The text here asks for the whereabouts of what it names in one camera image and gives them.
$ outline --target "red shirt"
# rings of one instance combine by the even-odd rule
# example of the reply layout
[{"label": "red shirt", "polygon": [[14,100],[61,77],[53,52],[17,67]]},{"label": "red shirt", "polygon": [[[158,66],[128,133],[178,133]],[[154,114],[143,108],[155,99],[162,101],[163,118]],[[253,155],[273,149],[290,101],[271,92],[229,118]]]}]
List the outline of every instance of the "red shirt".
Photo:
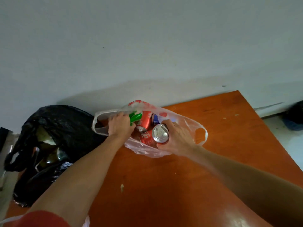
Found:
[{"label": "red shirt", "polygon": [[58,215],[38,210],[25,214],[15,224],[15,227],[70,227],[70,225]]}]

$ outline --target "forearm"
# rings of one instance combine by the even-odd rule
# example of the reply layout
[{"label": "forearm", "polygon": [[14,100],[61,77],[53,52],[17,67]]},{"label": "forearm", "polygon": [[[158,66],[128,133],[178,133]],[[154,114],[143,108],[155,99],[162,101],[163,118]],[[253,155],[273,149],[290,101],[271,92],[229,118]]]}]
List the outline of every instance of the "forearm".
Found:
[{"label": "forearm", "polygon": [[217,176],[238,198],[274,226],[303,226],[303,189],[267,172],[193,148],[188,157]]},{"label": "forearm", "polygon": [[82,226],[109,165],[123,141],[109,136],[99,147],[69,167],[33,204],[29,212],[46,210],[72,227]]}]

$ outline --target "person's right arm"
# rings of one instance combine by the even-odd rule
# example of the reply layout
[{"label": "person's right arm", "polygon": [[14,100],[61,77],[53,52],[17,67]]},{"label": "person's right arm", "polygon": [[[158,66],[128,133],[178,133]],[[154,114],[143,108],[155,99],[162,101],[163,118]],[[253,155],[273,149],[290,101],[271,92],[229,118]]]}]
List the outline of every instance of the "person's right arm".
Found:
[{"label": "person's right arm", "polygon": [[163,121],[169,142],[161,150],[185,156],[201,164],[250,209],[275,227],[303,226],[303,189],[270,173],[217,155],[198,146],[187,129]]}]

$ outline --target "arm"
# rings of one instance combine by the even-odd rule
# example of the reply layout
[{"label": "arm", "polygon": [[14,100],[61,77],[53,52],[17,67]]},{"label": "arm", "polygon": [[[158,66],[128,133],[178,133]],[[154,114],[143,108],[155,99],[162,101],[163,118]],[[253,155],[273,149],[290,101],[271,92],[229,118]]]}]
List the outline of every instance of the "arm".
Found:
[{"label": "arm", "polygon": [[303,226],[303,189],[270,173],[196,145],[188,130],[165,120],[169,142],[161,150],[186,156],[216,176],[250,209],[273,226]]},{"label": "arm", "polygon": [[112,159],[135,125],[130,126],[128,115],[120,113],[109,119],[108,127],[106,140],[63,172],[28,212],[45,210],[62,217],[72,227],[83,225]]}]

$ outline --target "wooden table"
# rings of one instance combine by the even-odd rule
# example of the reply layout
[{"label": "wooden table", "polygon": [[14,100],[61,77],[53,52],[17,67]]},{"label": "wooden table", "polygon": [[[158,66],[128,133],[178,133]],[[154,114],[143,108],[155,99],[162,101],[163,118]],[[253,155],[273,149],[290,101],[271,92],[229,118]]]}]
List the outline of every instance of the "wooden table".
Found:
[{"label": "wooden table", "polygon": [[[239,91],[165,108],[204,125],[206,149],[303,187],[303,172]],[[12,203],[7,216],[22,212]],[[187,158],[152,159],[125,147],[117,152],[89,216],[92,227],[270,226]]]}]

